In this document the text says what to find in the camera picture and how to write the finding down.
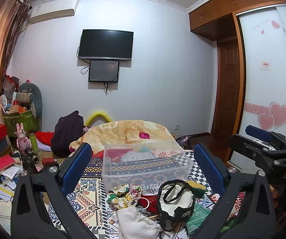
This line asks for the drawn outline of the right hand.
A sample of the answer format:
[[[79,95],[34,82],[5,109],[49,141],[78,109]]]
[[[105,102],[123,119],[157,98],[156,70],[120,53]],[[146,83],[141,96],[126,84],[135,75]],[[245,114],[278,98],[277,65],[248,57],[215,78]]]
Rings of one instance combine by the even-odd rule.
[[[279,205],[278,199],[281,196],[281,193],[277,189],[275,189],[271,184],[269,185],[269,187],[272,194],[273,205],[275,208],[277,208],[277,206]]]

